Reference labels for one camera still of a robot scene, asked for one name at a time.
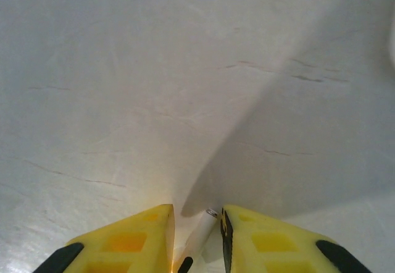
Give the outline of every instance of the crack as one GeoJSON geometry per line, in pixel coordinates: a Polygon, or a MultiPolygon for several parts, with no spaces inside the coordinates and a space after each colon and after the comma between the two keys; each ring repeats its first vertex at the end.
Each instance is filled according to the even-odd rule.
{"type": "Polygon", "coordinates": [[[305,76],[303,76],[303,75],[292,75],[292,77],[298,78],[298,79],[300,79],[300,80],[307,80],[307,81],[309,81],[309,82],[316,82],[316,83],[321,83],[321,82],[323,82],[323,80],[320,80],[320,79],[312,79],[312,78],[305,77],[305,76]]]}
{"type": "Polygon", "coordinates": [[[58,86],[31,86],[29,90],[58,90],[58,91],[71,91],[70,88],[60,88],[58,86]]]}
{"type": "Polygon", "coordinates": [[[311,64],[308,64],[308,63],[306,63],[306,62],[297,60],[297,59],[290,59],[290,60],[291,60],[291,61],[294,61],[294,62],[297,62],[297,63],[299,63],[300,65],[303,65],[303,66],[306,66],[306,67],[318,68],[318,67],[315,66],[315,65],[311,65],[311,64]]]}
{"type": "Polygon", "coordinates": [[[325,77],[333,82],[339,82],[339,83],[349,83],[349,80],[343,80],[342,78],[333,78],[333,77],[325,77]]]}
{"type": "Polygon", "coordinates": [[[112,185],[112,186],[114,186],[114,187],[126,188],[125,185],[117,185],[116,183],[105,182],[105,181],[102,181],[102,180],[90,180],[90,179],[80,178],[80,177],[76,177],[76,176],[73,176],[73,175],[70,175],[70,174],[61,172],[61,171],[51,170],[51,169],[48,169],[48,168],[46,168],[46,167],[43,167],[43,166],[41,166],[41,165],[39,165],[39,164],[36,164],[36,163],[31,162],[31,161],[26,160],[26,159],[19,159],[19,160],[21,160],[21,161],[23,161],[23,162],[26,162],[26,163],[28,163],[28,164],[30,164],[30,165],[36,167],[36,168],[39,168],[39,169],[41,169],[41,170],[43,170],[43,171],[45,171],[45,172],[49,172],[49,173],[52,173],[52,174],[58,174],[58,175],[66,176],[66,177],[70,177],[71,179],[80,180],[80,181],[82,181],[82,182],[103,183],[103,184],[106,184],[106,185],[112,185]]]}

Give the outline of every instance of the yellow plastic part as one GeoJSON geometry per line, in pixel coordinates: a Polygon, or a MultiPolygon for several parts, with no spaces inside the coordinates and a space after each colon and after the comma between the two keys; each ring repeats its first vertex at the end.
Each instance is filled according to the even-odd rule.
{"type": "Polygon", "coordinates": [[[231,273],[339,273],[315,246],[335,243],[326,236],[234,205],[223,207],[222,229],[233,229],[231,273]]]}
{"type": "Polygon", "coordinates": [[[163,204],[81,235],[84,249],[64,273],[169,273],[174,211],[163,204]]]}

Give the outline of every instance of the white wall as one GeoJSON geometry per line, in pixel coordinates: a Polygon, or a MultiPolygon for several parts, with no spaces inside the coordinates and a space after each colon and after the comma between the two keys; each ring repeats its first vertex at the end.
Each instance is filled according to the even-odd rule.
{"type": "Polygon", "coordinates": [[[182,239],[227,202],[292,216],[390,272],[393,4],[0,0],[4,271],[160,203],[182,239]],[[366,245],[363,227],[344,237],[359,210],[366,245]]]}

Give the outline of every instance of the scratch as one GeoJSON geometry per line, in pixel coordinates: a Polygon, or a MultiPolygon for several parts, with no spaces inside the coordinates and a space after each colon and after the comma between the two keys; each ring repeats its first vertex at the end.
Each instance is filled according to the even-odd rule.
{"type": "Polygon", "coordinates": [[[61,225],[60,223],[54,221],[53,219],[49,218],[48,216],[45,216],[45,218],[47,219],[47,221],[52,222],[53,224],[56,224],[58,227],[61,227],[63,229],[70,229],[69,227],[61,225]]]}
{"type": "Polygon", "coordinates": [[[16,192],[16,193],[18,193],[18,194],[20,194],[22,196],[28,197],[28,195],[22,193],[21,191],[19,191],[18,189],[14,188],[14,187],[12,187],[10,185],[6,185],[5,183],[0,182],[0,186],[2,186],[4,188],[9,188],[10,190],[13,190],[14,192],[16,192]]]}
{"type": "Polygon", "coordinates": [[[376,151],[378,154],[382,155],[384,158],[389,159],[391,162],[395,162],[395,158],[394,158],[394,157],[388,156],[388,155],[387,155],[386,153],[384,153],[383,151],[379,151],[379,150],[377,150],[377,149],[375,149],[375,151],[376,151]]]}
{"type": "Polygon", "coordinates": [[[131,151],[82,151],[81,154],[126,154],[131,151]]]}
{"type": "Polygon", "coordinates": [[[115,201],[115,202],[121,202],[121,200],[119,200],[119,199],[110,198],[110,197],[101,196],[101,195],[97,195],[97,196],[100,197],[100,198],[107,199],[107,200],[111,200],[111,201],[115,201]]]}
{"type": "Polygon", "coordinates": [[[36,228],[30,227],[29,225],[23,225],[22,224],[22,227],[23,227],[23,229],[27,229],[27,230],[33,232],[34,234],[40,234],[41,233],[41,231],[39,231],[36,228]]]}
{"type": "Polygon", "coordinates": [[[272,70],[268,70],[263,66],[257,65],[255,63],[249,62],[249,61],[238,61],[237,64],[233,64],[233,65],[227,65],[225,67],[214,67],[215,69],[231,69],[231,68],[235,68],[235,67],[249,67],[252,69],[257,69],[258,71],[262,71],[262,72],[267,72],[270,74],[274,74],[276,73],[275,71],[272,70]]]}
{"type": "Polygon", "coordinates": [[[5,244],[8,244],[8,245],[11,245],[12,244],[12,241],[11,240],[9,240],[8,238],[4,238],[2,235],[0,235],[0,239],[5,243],[5,244]]]}
{"type": "Polygon", "coordinates": [[[339,69],[332,69],[332,68],[324,68],[324,70],[330,71],[330,72],[340,72],[341,71],[339,69]]]}
{"type": "Polygon", "coordinates": [[[325,77],[325,78],[327,78],[331,81],[340,82],[340,83],[349,83],[350,82],[349,80],[343,80],[342,78],[333,78],[333,77],[325,77]]]}
{"type": "Polygon", "coordinates": [[[48,89],[53,89],[53,90],[59,90],[59,91],[71,91],[69,88],[60,88],[58,86],[31,86],[28,88],[29,90],[48,90],[48,89]]]}
{"type": "Polygon", "coordinates": [[[371,204],[371,202],[369,200],[366,201],[365,203],[368,207],[371,213],[373,213],[381,227],[381,229],[384,231],[384,233],[388,233],[388,229],[387,226],[384,225],[384,222],[381,220],[381,216],[378,215],[378,213],[376,212],[376,208],[374,208],[371,204]]]}
{"type": "Polygon", "coordinates": [[[298,153],[284,153],[281,151],[272,151],[272,150],[268,150],[266,148],[262,148],[260,146],[257,146],[253,143],[248,143],[248,142],[243,142],[243,141],[236,141],[236,143],[241,144],[241,145],[246,145],[246,146],[252,146],[253,148],[259,149],[260,151],[263,151],[265,153],[268,154],[279,154],[281,156],[287,156],[287,157],[291,157],[291,156],[297,156],[297,155],[301,155],[301,156],[315,156],[316,154],[314,153],[304,153],[304,152],[298,152],[298,153]]]}
{"type": "Polygon", "coordinates": [[[175,122],[179,122],[179,123],[181,123],[181,124],[187,126],[188,128],[190,128],[190,129],[192,129],[192,130],[194,130],[194,131],[196,131],[196,132],[202,134],[202,135],[210,136],[208,133],[203,132],[203,131],[200,131],[199,129],[193,127],[191,124],[187,123],[186,121],[184,121],[184,120],[182,120],[182,119],[177,119],[176,117],[174,117],[174,116],[172,116],[172,115],[170,115],[170,114],[165,114],[165,113],[159,112],[159,111],[153,111],[153,113],[158,114],[158,115],[160,115],[160,116],[162,116],[162,117],[167,117],[167,118],[169,118],[169,119],[172,119],[172,120],[174,120],[175,122]]]}
{"type": "Polygon", "coordinates": [[[126,2],[126,4],[123,6],[123,8],[120,11],[113,11],[110,14],[104,15],[103,17],[101,17],[100,19],[98,19],[94,22],[91,22],[91,23],[88,23],[87,25],[81,26],[76,31],[66,34],[66,37],[62,42],[57,43],[52,47],[58,48],[64,44],[67,44],[69,41],[74,39],[74,37],[76,37],[77,35],[83,35],[83,33],[85,31],[87,31],[88,29],[90,29],[93,25],[98,24],[98,23],[107,22],[110,18],[116,17],[118,15],[122,15],[128,8],[130,8],[130,6],[132,6],[135,2],[138,2],[138,1],[140,1],[140,0],[129,0],[128,2],[126,2]]]}
{"type": "Polygon", "coordinates": [[[314,65],[305,63],[305,62],[300,61],[300,60],[297,60],[297,59],[291,59],[291,61],[297,62],[297,63],[299,63],[300,65],[303,65],[303,66],[306,66],[306,67],[317,68],[317,66],[314,66],[314,65]]]}
{"type": "Polygon", "coordinates": [[[108,133],[106,136],[101,137],[101,139],[99,139],[98,141],[94,141],[94,142],[90,143],[89,145],[97,145],[99,143],[102,143],[103,141],[106,141],[108,138],[110,138],[113,134],[117,133],[119,130],[124,129],[125,127],[126,127],[125,125],[121,125],[118,128],[113,129],[113,131],[108,133]]]}
{"type": "Polygon", "coordinates": [[[21,159],[21,161],[26,162],[26,163],[28,163],[28,164],[30,164],[30,165],[36,167],[36,168],[39,168],[39,169],[41,169],[41,170],[43,170],[43,171],[45,171],[45,172],[63,175],[63,176],[66,176],[66,177],[70,177],[70,178],[72,178],[72,179],[80,180],[80,181],[82,181],[82,182],[103,183],[103,184],[112,185],[112,186],[115,186],[115,187],[126,188],[125,185],[117,185],[117,184],[115,184],[115,183],[112,183],[112,182],[104,182],[104,181],[102,181],[102,180],[90,180],[90,179],[80,178],[80,177],[76,177],[76,176],[73,176],[73,175],[70,175],[70,174],[66,174],[66,173],[61,172],[61,171],[51,170],[51,169],[48,169],[48,168],[46,168],[46,167],[43,167],[43,166],[41,166],[41,165],[39,165],[39,164],[36,164],[36,163],[31,162],[31,161],[26,160],[26,159],[21,159]]]}
{"type": "MultiPolygon", "coordinates": [[[[14,26],[15,23],[17,23],[25,14],[29,13],[32,9],[34,9],[37,6],[38,2],[28,6],[21,14],[19,14],[18,16],[16,16],[10,24],[5,25],[3,29],[8,30],[10,28],[12,28],[14,26]]],[[[3,36],[5,36],[5,34],[8,33],[8,31],[4,31],[4,34],[0,35],[0,38],[3,38],[3,36]]]]}
{"type": "Polygon", "coordinates": [[[328,44],[330,44],[330,43],[332,43],[332,42],[335,42],[335,41],[337,41],[337,40],[340,40],[341,38],[344,38],[344,37],[349,36],[349,35],[353,35],[353,34],[355,34],[355,33],[358,33],[358,32],[364,31],[364,30],[365,30],[364,28],[348,30],[348,31],[346,31],[346,32],[344,32],[344,33],[342,33],[342,34],[340,34],[340,35],[334,37],[334,38],[329,39],[328,41],[323,42],[321,45],[319,45],[319,46],[317,46],[317,47],[314,47],[314,48],[311,48],[311,49],[306,50],[306,52],[304,52],[304,54],[311,53],[312,51],[316,51],[316,50],[318,50],[318,49],[323,49],[323,48],[325,48],[328,44]]]}
{"type": "Polygon", "coordinates": [[[238,61],[239,63],[241,63],[241,64],[251,64],[251,65],[255,65],[255,63],[252,63],[252,62],[249,62],[249,61],[243,61],[243,60],[241,60],[241,61],[238,61]]]}
{"type": "Polygon", "coordinates": [[[308,78],[308,77],[304,77],[303,75],[292,75],[292,77],[294,77],[294,78],[298,78],[298,79],[300,79],[300,80],[307,80],[307,81],[309,81],[309,82],[316,82],[316,83],[321,83],[321,82],[323,82],[323,80],[320,80],[320,79],[312,79],[312,78],[308,78]]]}

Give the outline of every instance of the black tip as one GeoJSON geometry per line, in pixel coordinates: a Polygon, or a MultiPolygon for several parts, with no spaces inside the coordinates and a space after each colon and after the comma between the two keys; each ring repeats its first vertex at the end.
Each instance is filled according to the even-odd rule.
{"type": "Polygon", "coordinates": [[[59,248],[33,273],[63,273],[83,248],[84,245],[82,243],[73,243],[59,248]]]}
{"type": "Polygon", "coordinates": [[[319,240],[315,245],[341,273],[372,273],[340,245],[326,240],[319,240]]]}
{"type": "Polygon", "coordinates": [[[193,264],[193,258],[187,256],[184,259],[183,263],[181,264],[177,273],[188,273],[189,269],[192,267],[192,264],[193,264]]]}

